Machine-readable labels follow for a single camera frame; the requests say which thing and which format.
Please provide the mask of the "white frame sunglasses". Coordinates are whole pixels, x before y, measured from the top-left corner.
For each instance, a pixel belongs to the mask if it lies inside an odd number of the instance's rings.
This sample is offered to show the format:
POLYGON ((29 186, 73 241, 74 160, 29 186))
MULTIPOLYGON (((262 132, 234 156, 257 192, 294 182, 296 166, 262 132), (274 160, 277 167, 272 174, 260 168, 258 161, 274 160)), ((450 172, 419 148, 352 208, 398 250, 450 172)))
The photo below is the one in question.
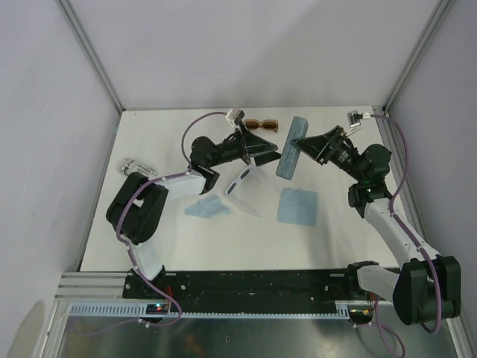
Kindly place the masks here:
POLYGON ((252 217, 261 218, 262 216, 256 212, 251 206, 243 201, 243 194, 250 187, 252 180, 259 180, 261 183, 267 184, 277 194, 280 194, 280 188, 270 175, 259 169, 255 165, 250 165, 240 171, 237 178, 232 180, 224 191, 225 198, 238 210, 252 217))

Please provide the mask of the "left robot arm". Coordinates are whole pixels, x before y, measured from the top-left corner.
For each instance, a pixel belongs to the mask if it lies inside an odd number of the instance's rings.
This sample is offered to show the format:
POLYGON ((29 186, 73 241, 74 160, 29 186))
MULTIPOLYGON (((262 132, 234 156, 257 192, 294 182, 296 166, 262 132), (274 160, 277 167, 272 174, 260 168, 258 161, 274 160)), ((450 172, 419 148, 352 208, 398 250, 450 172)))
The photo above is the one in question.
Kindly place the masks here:
POLYGON ((215 144, 206 136, 192 143, 190 164, 186 171, 158 178, 131 173, 107 209, 106 219, 124 243, 133 270, 141 277, 139 290, 149 298, 160 296, 165 288, 165 268, 154 248, 156 232, 166 204, 177 199, 210 192, 220 174, 215 166, 242 160, 250 164, 269 163, 280 158, 278 146, 252 134, 237 130, 223 142, 215 144))

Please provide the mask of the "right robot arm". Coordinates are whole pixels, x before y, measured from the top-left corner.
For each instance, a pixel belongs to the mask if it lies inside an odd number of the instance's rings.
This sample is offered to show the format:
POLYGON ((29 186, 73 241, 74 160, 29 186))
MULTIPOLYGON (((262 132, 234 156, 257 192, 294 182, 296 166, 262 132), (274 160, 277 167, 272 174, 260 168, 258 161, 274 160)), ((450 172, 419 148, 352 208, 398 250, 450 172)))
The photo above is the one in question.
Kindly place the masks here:
POLYGON ((349 205, 370 224, 391 250, 399 272, 377 263, 350 265, 354 274, 344 280, 352 299, 368 292, 393 304, 402 323, 418 324, 436 334, 442 321, 461 313, 461 265, 428 244, 395 209, 385 177, 391 152, 369 145, 359 152, 341 126, 320 136, 294 136, 290 145, 320 165, 332 163, 355 180, 348 190, 349 205))

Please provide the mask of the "blue glasses case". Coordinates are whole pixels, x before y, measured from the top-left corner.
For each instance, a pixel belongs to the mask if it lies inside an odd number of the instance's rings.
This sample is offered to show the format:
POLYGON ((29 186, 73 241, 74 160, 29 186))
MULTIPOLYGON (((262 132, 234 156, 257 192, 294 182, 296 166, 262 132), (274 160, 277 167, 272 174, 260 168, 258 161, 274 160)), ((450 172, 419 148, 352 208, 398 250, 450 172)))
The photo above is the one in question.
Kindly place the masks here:
POLYGON ((276 170, 276 176, 279 178, 285 180, 293 178, 300 156, 300 149, 295 144, 299 139, 306 137, 308 128, 309 123, 306 119, 299 116, 293 118, 276 170))

